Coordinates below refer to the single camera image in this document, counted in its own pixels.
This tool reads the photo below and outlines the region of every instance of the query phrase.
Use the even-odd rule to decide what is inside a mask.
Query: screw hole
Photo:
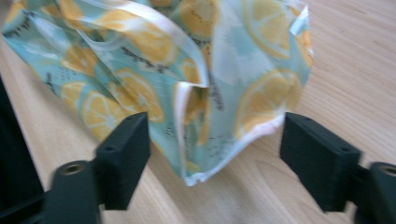
[[[105,151],[114,151],[114,147],[106,147]]]
[[[79,173],[80,171],[84,170],[84,165],[81,164],[72,164],[69,165],[68,167],[64,168],[62,173],[63,175],[75,175]]]
[[[381,169],[387,175],[396,176],[396,168],[393,168],[391,166],[383,166],[383,167],[381,167]]]
[[[348,152],[348,151],[350,151],[350,149],[347,148],[347,147],[341,147],[341,151],[343,151],[343,152]]]

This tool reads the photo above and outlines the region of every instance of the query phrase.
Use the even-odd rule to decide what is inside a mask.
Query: lemon slice pattern
[[[61,100],[75,113],[78,113],[79,98],[82,89],[86,86],[84,82],[74,81],[66,83],[61,89]]]
[[[155,89],[140,75],[130,68],[124,68],[117,72],[122,87],[131,96],[129,104],[134,105],[138,111],[148,111],[151,121],[163,121],[163,109]]]
[[[275,70],[251,84],[237,109],[234,135],[243,137],[262,123],[292,109],[302,92],[300,79],[290,70]]]
[[[289,57],[291,19],[282,1],[244,0],[244,19],[247,31],[262,50],[276,58]]]
[[[115,101],[99,91],[91,91],[84,101],[81,117],[100,141],[105,138],[128,116]]]

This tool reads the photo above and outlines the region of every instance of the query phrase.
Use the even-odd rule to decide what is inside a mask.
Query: fabric bag
[[[295,0],[25,0],[3,36],[99,141],[148,111],[189,186],[273,133],[312,66]]]

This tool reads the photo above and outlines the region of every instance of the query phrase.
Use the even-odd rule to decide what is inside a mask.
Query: wooden table
[[[396,2],[307,0],[315,65],[296,112],[365,152],[396,163]],[[0,2],[0,24],[11,0]],[[0,72],[46,188],[63,163],[90,160],[97,142],[2,39]],[[278,157],[280,132],[246,148],[206,183],[186,187],[153,151],[127,212],[105,223],[351,223],[323,215]]]

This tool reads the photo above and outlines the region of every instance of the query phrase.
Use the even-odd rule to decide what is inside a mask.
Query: light wood surface
[[[364,151],[362,163],[396,163],[396,1],[306,0],[315,65],[296,112]],[[11,0],[0,1],[0,24]],[[90,160],[87,129],[0,41],[0,73],[46,188],[51,172]],[[246,148],[206,183],[186,187],[153,150],[127,212],[105,223],[352,223],[323,215],[278,157],[281,130]]]

